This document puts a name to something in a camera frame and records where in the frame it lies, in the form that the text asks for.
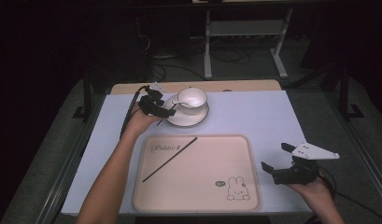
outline human hand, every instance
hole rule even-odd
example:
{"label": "human hand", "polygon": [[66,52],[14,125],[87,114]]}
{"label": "human hand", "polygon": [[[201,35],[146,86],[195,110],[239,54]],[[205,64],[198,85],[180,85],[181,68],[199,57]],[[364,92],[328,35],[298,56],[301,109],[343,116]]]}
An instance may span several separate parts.
{"label": "human hand", "polygon": [[288,184],[303,198],[322,223],[345,223],[340,216],[326,183],[319,177],[315,181],[302,184]]}
{"label": "human hand", "polygon": [[136,102],[132,109],[132,116],[126,126],[125,132],[140,135],[147,130],[151,123],[161,119],[162,118],[156,116],[148,116],[144,114],[138,106],[138,102]]}

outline human arm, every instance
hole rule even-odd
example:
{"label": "human arm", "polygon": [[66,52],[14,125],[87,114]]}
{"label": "human arm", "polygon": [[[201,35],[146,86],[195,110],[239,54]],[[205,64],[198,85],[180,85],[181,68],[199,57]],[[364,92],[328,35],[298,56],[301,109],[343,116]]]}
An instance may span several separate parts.
{"label": "human arm", "polygon": [[80,209],[77,223],[115,223],[126,188],[135,141],[159,117],[147,116],[138,105],[117,146],[92,184]]}
{"label": "human arm", "polygon": [[304,198],[304,201],[316,214],[322,224],[345,223],[333,202],[330,191],[320,177],[306,185],[289,184],[287,186]]}

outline floor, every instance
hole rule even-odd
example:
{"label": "floor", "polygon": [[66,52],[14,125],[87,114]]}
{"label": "floor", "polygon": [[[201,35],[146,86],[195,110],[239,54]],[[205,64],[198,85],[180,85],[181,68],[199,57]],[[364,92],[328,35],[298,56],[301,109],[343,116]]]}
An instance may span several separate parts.
{"label": "floor", "polygon": [[[262,37],[216,40],[212,47],[213,80],[276,79],[284,87],[312,72],[300,68],[308,40],[288,39],[280,56],[289,77],[278,77],[269,52],[275,42],[274,38]],[[200,49],[203,41],[196,38],[192,44],[194,53],[187,57],[178,58],[170,49],[156,52],[154,63],[159,65],[154,66],[150,82],[203,80],[203,49]],[[357,105],[364,118],[344,120],[337,109],[338,90],[324,92],[318,87],[323,78],[322,75],[298,89],[286,90],[304,135],[309,143],[330,148],[341,155],[339,161],[319,163],[332,174],[337,190],[382,216],[382,115],[371,104],[362,85],[350,79],[349,103]],[[87,141],[87,133],[92,130],[92,123],[104,101],[102,94],[95,93],[92,98],[91,118],[82,122],[82,119],[73,118],[76,109],[83,104],[82,82],[68,95],[2,223],[75,222],[74,217],[60,214],[60,206],[65,198],[65,188],[70,186],[81,160],[75,157],[67,163],[68,155],[81,150],[82,141],[83,144]],[[342,196],[338,195],[335,202],[347,223],[382,223],[377,215]],[[271,223],[276,224],[304,223],[309,217],[309,214],[269,216]],[[133,217],[120,217],[119,221],[134,222]]]}

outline dark background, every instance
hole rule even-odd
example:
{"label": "dark background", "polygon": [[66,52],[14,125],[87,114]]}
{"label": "dark background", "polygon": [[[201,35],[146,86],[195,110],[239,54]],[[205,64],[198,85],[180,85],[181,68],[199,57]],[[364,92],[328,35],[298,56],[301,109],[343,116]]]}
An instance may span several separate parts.
{"label": "dark background", "polygon": [[[65,97],[87,68],[97,91],[149,76],[132,16],[82,10],[88,4],[0,0],[0,219]],[[125,6],[119,1],[93,2],[93,6],[103,4]],[[170,13],[177,22],[189,25],[173,31],[178,40],[186,41],[190,30],[198,31],[192,27],[195,21],[184,16],[189,14]],[[158,34],[173,27],[170,20],[159,14],[149,16],[160,18],[159,29],[151,24],[142,29],[164,38]],[[363,84],[382,113],[382,0],[298,8],[288,38],[299,35],[306,35],[314,45],[304,66],[318,69],[337,55],[344,57],[349,74]],[[110,44],[118,38],[132,46]],[[177,48],[186,52],[186,45],[180,43]]]}

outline table surface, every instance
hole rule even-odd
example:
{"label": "table surface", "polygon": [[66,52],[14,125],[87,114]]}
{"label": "table surface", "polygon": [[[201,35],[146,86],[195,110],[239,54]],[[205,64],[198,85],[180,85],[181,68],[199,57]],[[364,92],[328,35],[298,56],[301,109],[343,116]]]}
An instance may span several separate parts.
{"label": "table surface", "polygon": [[[68,215],[78,213],[93,180],[97,177],[119,140],[121,123],[135,89],[138,90],[142,85],[120,84],[115,86],[112,94],[106,97],[68,192],[62,213]],[[285,142],[297,146],[305,141],[302,129],[290,105],[290,100],[287,94],[280,90],[278,83],[274,80],[159,83],[159,87],[166,89],[166,92],[163,93],[163,100],[167,100],[174,93],[189,86],[199,87],[207,92],[210,108],[208,116],[202,123],[192,128],[178,128],[164,121],[159,126],[152,125],[138,138],[134,146],[120,213],[134,216],[156,214],[138,211],[133,205],[141,148],[149,137],[156,134],[244,135],[250,143],[254,157],[262,205],[254,211],[232,214],[266,215],[310,212],[298,194],[285,186],[275,185],[273,178],[261,168],[261,161],[276,169],[289,168],[291,154],[281,149],[281,143]],[[195,211],[179,214],[201,215]],[[160,215],[175,216],[178,213],[164,212]]]}

